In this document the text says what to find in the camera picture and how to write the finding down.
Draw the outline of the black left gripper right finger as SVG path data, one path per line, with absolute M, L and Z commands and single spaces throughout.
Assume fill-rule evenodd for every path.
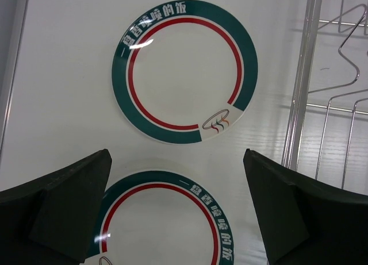
M 243 164 L 269 264 L 367 264 L 367 196 L 251 149 Z

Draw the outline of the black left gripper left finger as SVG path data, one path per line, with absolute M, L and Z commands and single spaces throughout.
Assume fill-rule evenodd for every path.
M 107 149 L 1 192 L 1 264 L 81 264 L 112 166 Z

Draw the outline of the green red rimmed plate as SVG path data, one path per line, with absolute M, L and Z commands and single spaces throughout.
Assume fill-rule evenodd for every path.
M 169 144 L 195 144 L 225 132 L 249 106 L 258 58 L 244 25 L 200 0 L 174 0 L 145 12 L 123 34 L 112 87 L 125 118 Z
M 234 264 L 215 198 L 174 172 L 130 174 L 105 192 L 86 264 Z

